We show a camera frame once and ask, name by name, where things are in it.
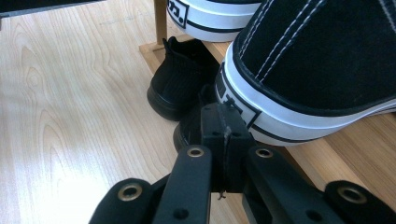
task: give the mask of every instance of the shoe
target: shoe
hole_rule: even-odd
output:
[[[173,140],[177,152],[189,145],[201,145],[201,108],[217,101],[214,85],[204,85],[198,93],[198,99],[199,103],[174,130]]]
[[[194,38],[234,40],[248,24],[260,0],[168,0],[167,12],[177,27]]]
[[[263,2],[216,80],[257,141],[291,146],[396,110],[396,18],[380,1]]]
[[[206,83],[213,83],[219,63],[197,39],[163,41],[165,60],[150,82],[147,97],[162,117],[180,120],[197,104],[197,94]]]

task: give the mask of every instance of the sneaker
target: sneaker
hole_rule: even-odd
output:
[[[396,110],[394,2],[269,0],[216,81],[256,140],[301,144]]]
[[[248,24],[260,0],[167,0],[167,11],[184,33],[194,38],[234,40]]]
[[[163,41],[165,60],[148,88],[148,102],[162,117],[180,120],[197,104],[197,94],[206,83],[213,83],[219,64],[197,39]]]

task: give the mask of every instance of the black sneaker upper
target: black sneaker upper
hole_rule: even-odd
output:
[[[308,3],[262,3],[233,44],[240,74],[279,104],[311,115],[349,115],[395,99],[396,30],[381,4]]]
[[[218,62],[197,39],[179,43],[174,37],[163,41],[164,62],[151,80],[152,88],[168,103],[190,104],[206,83],[213,83]]]

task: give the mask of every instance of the black shoe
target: black shoe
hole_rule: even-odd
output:
[[[180,120],[194,105],[206,83],[213,83],[219,64],[200,40],[163,41],[165,60],[148,88],[148,102],[162,117]]]
[[[383,2],[263,2],[228,48],[219,101],[242,112],[256,140],[278,146],[395,111],[396,12]]]
[[[173,134],[176,151],[183,147],[201,144],[201,108],[215,103],[216,95],[213,85],[204,85],[198,94],[199,104],[176,126]]]

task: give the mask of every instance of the bolt hole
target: bolt hole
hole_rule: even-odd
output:
[[[308,210],[305,213],[309,217],[309,219],[311,219],[313,221],[320,222],[321,220],[323,220],[322,215],[317,211]]]
[[[136,195],[136,193],[137,193],[137,189],[136,188],[129,188],[129,189],[126,189],[122,193],[122,195],[125,196],[125,197],[132,197],[132,196]]]
[[[268,149],[257,149],[256,154],[262,158],[271,158],[274,156],[274,153]]]
[[[186,219],[189,216],[189,211],[184,208],[178,208],[174,211],[174,217],[179,220]]]
[[[142,194],[142,187],[138,184],[127,184],[119,190],[119,199],[125,202],[129,202],[137,199]]]

